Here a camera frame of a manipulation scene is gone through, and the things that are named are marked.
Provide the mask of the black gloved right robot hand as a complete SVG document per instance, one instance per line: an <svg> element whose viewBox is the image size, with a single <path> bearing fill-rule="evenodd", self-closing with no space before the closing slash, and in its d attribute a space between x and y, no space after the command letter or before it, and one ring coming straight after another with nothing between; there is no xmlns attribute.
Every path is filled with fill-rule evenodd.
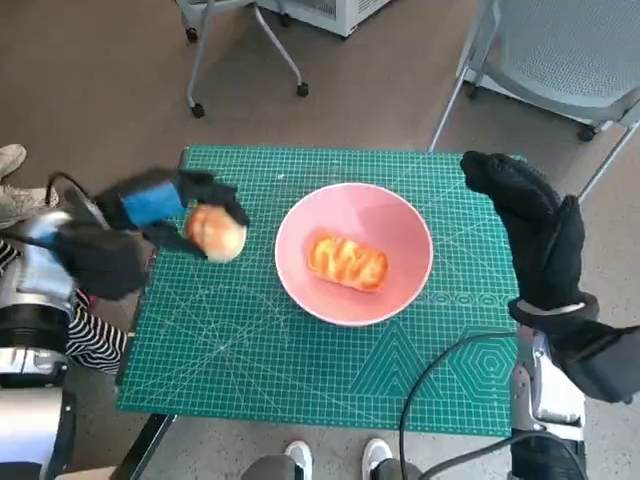
<svg viewBox="0 0 640 480"><path fill-rule="evenodd" d="M507 232L517 300L546 312L583 303L585 229L577 198L561 197L539 171L503 154L468 151L461 168L467 187L492 201Z"/></svg>

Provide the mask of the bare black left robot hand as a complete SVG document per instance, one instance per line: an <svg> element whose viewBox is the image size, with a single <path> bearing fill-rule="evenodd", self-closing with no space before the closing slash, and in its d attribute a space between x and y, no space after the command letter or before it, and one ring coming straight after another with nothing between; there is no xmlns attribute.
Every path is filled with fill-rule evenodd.
<svg viewBox="0 0 640 480"><path fill-rule="evenodd" d="M157 247L228 263L244 249L249 218L237 189L203 170L153 167L94 197L107 224Z"/></svg>

